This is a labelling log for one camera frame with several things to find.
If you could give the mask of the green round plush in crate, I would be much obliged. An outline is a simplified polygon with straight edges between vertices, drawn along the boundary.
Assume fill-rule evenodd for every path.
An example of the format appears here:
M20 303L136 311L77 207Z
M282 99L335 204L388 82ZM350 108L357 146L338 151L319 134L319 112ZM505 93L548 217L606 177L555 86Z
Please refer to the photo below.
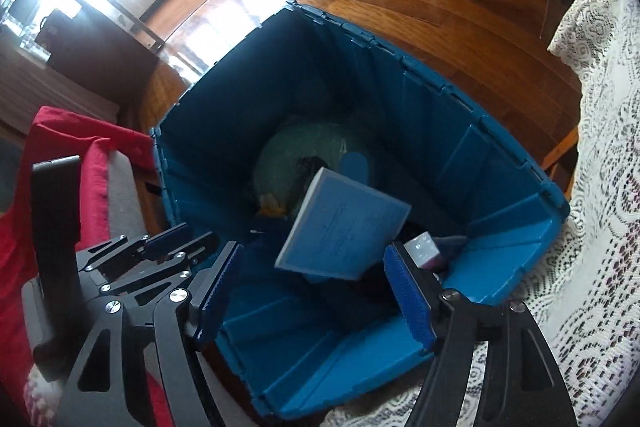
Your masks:
M368 185L373 160L366 139L334 121L302 121L282 127L267 142L253 172L258 213L293 219L316 173L326 168Z

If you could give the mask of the small white pink box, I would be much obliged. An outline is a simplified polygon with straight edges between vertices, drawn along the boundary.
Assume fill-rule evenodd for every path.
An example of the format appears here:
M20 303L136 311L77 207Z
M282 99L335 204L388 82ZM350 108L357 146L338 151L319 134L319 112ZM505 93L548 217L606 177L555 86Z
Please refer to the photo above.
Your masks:
M442 254L433 237L427 232L404 244L413 263L420 269L435 270L442 264Z

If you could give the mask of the blue plastic storage crate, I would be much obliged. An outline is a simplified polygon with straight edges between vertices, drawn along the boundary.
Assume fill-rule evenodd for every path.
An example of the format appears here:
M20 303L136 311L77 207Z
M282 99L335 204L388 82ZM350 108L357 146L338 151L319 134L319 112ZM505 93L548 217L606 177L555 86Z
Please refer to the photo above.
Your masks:
M558 235L562 191L410 54L288 2L151 132L168 220L242 245L216 346L255 412L294 421L427 357L382 260L462 239L442 281L502 303Z

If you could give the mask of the cream lace tablecloth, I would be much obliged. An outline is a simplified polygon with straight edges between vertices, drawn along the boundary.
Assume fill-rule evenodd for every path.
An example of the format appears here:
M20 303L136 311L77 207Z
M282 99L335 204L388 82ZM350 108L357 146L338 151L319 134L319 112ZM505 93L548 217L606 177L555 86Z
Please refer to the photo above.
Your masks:
M574 426L639 420L639 1L575 0L550 52L582 85L577 164L558 237L518 285L495 303L457 289L473 303L526 304L563 377ZM338 407L329 426L409 426L423 381L389 395L370 412ZM487 345L474 348L454 426L476 426Z

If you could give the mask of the white blue exercise book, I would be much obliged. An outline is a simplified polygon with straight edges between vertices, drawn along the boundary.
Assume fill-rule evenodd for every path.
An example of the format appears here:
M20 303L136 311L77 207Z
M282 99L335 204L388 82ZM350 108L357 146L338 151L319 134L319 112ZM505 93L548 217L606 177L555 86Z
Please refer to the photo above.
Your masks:
M382 260L410 210L402 200L322 168L274 266L305 277L356 281Z

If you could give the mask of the red cloth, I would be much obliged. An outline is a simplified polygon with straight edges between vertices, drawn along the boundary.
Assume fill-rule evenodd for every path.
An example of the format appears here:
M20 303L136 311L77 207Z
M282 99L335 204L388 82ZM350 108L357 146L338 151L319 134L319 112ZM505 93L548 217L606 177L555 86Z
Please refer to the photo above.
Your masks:
M34 248L50 241L84 249L111 237L107 161L113 152L139 169L154 168L151 139L139 132L49 106L30 126L12 206L1 218L1 389L21 414L32 351L20 290L36 275ZM80 173L70 182L32 188L33 165L74 155Z

